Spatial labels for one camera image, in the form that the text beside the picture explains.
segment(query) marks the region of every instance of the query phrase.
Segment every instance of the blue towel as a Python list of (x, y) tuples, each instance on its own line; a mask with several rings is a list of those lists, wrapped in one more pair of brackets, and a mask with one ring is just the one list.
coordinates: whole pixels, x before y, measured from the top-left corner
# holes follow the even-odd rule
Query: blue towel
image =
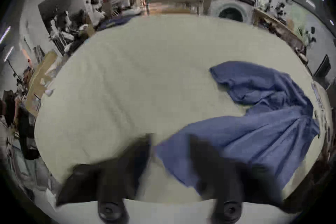
[(283, 188), (319, 134), (313, 105), (290, 76), (252, 63), (229, 61), (210, 68), (235, 103), (252, 105), (242, 117), (191, 123), (156, 146), (165, 168), (186, 186), (198, 177), (189, 158), (189, 135), (208, 140), (227, 158), (264, 164)]

